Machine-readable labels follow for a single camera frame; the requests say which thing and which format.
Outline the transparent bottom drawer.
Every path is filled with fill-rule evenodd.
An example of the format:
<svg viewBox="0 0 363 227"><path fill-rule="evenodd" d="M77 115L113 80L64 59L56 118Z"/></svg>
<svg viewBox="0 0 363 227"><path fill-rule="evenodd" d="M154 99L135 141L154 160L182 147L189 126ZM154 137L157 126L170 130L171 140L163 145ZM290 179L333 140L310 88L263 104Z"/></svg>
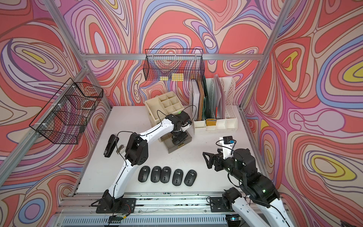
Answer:
<svg viewBox="0 0 363 227"><path fill-rule="evenodd" d="M192 137L187 131L170 132L161 137L161 141L165 144L167 151L170 154L190 143Z"/></svg>

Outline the black computer mouse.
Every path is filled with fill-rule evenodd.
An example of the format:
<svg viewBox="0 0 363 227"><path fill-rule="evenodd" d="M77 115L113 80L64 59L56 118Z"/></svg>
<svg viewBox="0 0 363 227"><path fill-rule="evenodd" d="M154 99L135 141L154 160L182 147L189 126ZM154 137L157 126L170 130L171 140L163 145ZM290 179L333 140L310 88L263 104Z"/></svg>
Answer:
<svg viewBox="0 0 363 227"><path fill-rule="evenodd" d="M163 167L161 170L160 182L168 183L170 180L170 176L171 176L171 168L168 166Z"/></svg>
<svg viewBox="0 0 363 227"><path fill-rule="evenodd" d="M193 169L189 170L185 176L184 184L191 187L197 178L197 172Z"/></svg>
<svg viewBox="0 0 363 227"><path fill-rule="evenodd" d="M147 181L150 174L150 167L149 166L143 166L140 169L139 175L138 175L138 181L141 183L144 183Z"/></svg>
<svg viewBox="0 0 363 227"><path fill-rule="evenodd" d="M183 171L181 169L176 169L173 174L172 184L174 186L180 186L183 180Z"/></svg>
<svg viewBox="0 0 363 227"><path fill-rule="evenodd" d="M174 145L176 145L176 146L178 146L179 144L182 144L182 143L184 143L184 141L187 139L187 137L185 137L185 138L173 138L172 139L172 142L173 142L173 144Z"/></svg>
<svg viewBox="0 0 363 227"><path fill-rule="evenodd" d="M151 176L150 176L151 182L157 183L160 181L161 170L162 170L162 168L160 166L153 167L153 169L151 171Z"/></svg>

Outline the beige drawer organizer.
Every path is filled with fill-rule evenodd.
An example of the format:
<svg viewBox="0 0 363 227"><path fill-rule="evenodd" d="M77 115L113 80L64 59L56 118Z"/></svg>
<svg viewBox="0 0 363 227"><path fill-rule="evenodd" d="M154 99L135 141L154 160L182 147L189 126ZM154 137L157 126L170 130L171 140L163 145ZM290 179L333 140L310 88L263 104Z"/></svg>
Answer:
<svg viewBox="0 0 363 227"><path fill-rule="evenodd" d="M179 114L184 106L174 92L167 92L144 102L152 126L160 123L166 115Z"/></svg>

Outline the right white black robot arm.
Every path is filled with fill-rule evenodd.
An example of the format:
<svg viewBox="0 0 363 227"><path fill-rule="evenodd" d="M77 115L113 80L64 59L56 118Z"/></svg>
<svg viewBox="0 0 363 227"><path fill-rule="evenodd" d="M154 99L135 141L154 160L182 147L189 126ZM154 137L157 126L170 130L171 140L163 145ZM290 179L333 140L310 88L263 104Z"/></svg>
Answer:
<svg viewBox="0 0 363 227"><path fill-rule="evenodd" d="M223 153L203 153L207 167L225 170L238 180L238 189L232 187L222 194L223 204L233 210L251 227L293 227L280 194L273 182L258 172L255 157L249 149L239 148L232 156L223 157Z"/></svg>

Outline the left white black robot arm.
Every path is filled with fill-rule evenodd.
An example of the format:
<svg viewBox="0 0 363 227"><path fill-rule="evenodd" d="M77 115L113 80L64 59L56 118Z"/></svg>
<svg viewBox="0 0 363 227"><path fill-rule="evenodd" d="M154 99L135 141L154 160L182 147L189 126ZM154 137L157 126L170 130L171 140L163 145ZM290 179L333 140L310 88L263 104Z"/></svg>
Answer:
<svg viewBox="0 0 363 227"><path fill-rule="evenodd" d="M101 200L109 208L112 208L124 196L126 187L137 167L144 164L148 159L148 146L168 133L173 134L173 144L178 145L185 140L187 130L191 125L192 121L189 114L181 111L176 115L167 115L159 124L145 132L132 133L125 149L125 161L122 169L114 183L105 190Z"/></svg>

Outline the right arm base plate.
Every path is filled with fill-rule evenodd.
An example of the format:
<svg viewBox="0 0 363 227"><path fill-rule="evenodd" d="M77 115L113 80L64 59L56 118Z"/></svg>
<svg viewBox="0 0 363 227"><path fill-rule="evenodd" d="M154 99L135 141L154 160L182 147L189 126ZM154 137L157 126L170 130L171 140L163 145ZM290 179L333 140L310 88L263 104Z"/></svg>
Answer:
<svg viewBox="0 0 363 227"><path fill-rule="evenodd" d="M210 197L206 198L207 203L210 205L211 212L233 212L223 202L222 197Z"/></svg>

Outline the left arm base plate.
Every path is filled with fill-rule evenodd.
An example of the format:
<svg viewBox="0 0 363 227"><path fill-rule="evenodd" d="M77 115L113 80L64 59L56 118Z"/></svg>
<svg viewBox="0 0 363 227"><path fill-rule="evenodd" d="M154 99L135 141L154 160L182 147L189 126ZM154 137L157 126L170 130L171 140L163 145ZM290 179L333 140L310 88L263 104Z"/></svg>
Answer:
<svg viewBox="0 0 363 227"><path fill-rule="evenodd" d="M136 198L104 199L101 198L96 213L131 214L136 206Z"/></svg>

